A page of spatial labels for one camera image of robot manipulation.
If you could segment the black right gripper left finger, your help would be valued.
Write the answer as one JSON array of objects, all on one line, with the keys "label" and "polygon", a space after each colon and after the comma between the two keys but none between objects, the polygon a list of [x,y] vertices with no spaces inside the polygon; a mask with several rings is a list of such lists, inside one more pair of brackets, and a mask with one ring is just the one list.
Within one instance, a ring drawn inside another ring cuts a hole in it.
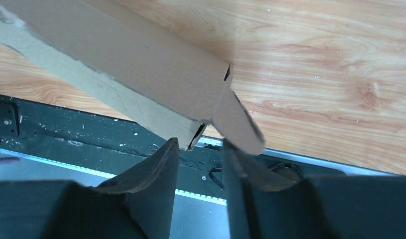
[{"label": "black right gripper left finger", "polygon": [[0,181],[0,239],[167,239],[179,168],[173,137],[100,183]]}]

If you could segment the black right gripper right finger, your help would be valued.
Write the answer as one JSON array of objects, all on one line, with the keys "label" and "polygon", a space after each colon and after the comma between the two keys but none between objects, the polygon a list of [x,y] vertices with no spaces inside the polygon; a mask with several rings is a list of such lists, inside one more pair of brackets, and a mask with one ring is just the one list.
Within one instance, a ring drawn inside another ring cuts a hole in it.
[{"label": "black right gripper right finger", "polygon": [[228,140],[222,159],[233,239],[406,239],[406,176],[292,181]]}]

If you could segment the brown cardboard sheet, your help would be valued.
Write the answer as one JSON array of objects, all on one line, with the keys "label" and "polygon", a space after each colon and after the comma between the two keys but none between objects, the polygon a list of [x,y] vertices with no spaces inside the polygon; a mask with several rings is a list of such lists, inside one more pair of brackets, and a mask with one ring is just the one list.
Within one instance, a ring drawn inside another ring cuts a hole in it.
[{"label": "brown cardboard sheet", "polygon": [[0,0],[0,43],[191,150],[208,125],[257,155],[264,137],[230,63],[112,0]]}]

